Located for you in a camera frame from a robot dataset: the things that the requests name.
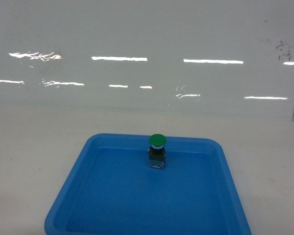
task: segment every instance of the glossy surface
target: glossy surface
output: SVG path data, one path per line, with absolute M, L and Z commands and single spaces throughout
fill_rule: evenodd
M 149 168 L 149 136 L 86 142 L 45 221 L 47 235 L 250 235 L 223 150 L 168 137 L 163 170 Z
M 0 104 L 291 120 L 294 0 L 0 1 Z

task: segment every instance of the table surface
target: table surface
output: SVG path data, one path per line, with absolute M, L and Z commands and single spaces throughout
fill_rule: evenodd
M 294 122 L 25 106 L 0 106 L 0 234 L 45 234 L 58 192 L 98 133 L 217 141 L 252 234 L 294 234 Z

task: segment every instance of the blue tray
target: blue tray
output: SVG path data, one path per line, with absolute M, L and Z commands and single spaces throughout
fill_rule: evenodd
M 48 235 L 249 235 L 221 146 L 167 137 L 164 169 L 149 136 L 86 142 L 45 220 Z

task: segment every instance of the green button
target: green button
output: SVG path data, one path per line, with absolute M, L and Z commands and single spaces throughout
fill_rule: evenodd
M 150 136 L 149 143 L 155 147 L 161 147 L 165 145 L 167 142 L 167 138 L 161 134 L 154 134 Z

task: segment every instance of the whiteboard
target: whiteboard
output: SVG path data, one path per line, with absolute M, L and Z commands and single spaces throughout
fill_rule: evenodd
M 0 105 L 291 120 L 294 0 L 0 1 Z

